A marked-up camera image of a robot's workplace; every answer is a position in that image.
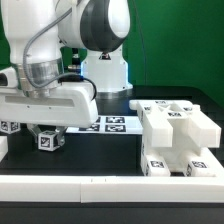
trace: black table surface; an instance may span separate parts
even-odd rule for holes
[[[190,87],[144,87],[132,96],[97,100],[100,115],[135,116],[131,99],[189,100],[224,127],[224,109],[206,94]],[[223,135],[211,151],[223,164]],[[66,134],[55,152],[37,149],[25,126],[8,135],[9,152],[0,175],[117,175],[141,176],[139,135]],[[223,223],[224,204],[198,203],[0,203],[0,223]]]

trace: small cube with marker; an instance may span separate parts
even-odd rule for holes
[[[18,122],[9,122],[9,121],[1,121],[0,131],[12,134],[21,130],[20,123]]]
[[[59,147],[55,131],[44,131],[38,135],[39,149],[52,152]]]

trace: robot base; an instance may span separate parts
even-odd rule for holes
[[[122,56],[122,46],[109,54],[87,51],[82,62],[82,75],[97,86],[98,99],[130,96],[133,86],[128,82],[128,64]]]

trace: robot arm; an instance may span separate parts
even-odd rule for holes
[[[57,26],[42,32],[71,8]],[[1,0],[1,10],[12,67],[0,71],[6,79],[0,85],[0,120],[30,127],[89,127],[98,118],[93,86],[57,82],[64,74],[58,37],[71,48],[115,50],[130,27],[127,0]]]
[[[108,53],[116,50],[130,29],[127,0],[59,0],[56,15],[72,7],[72,14],[59,23],[65,46]]]

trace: black panel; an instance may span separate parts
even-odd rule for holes
[[[85,47],[102,52],[116,50],[124,41],[112,31],[108,9],[110,0],[90,0],[81,18],[81,39]]]

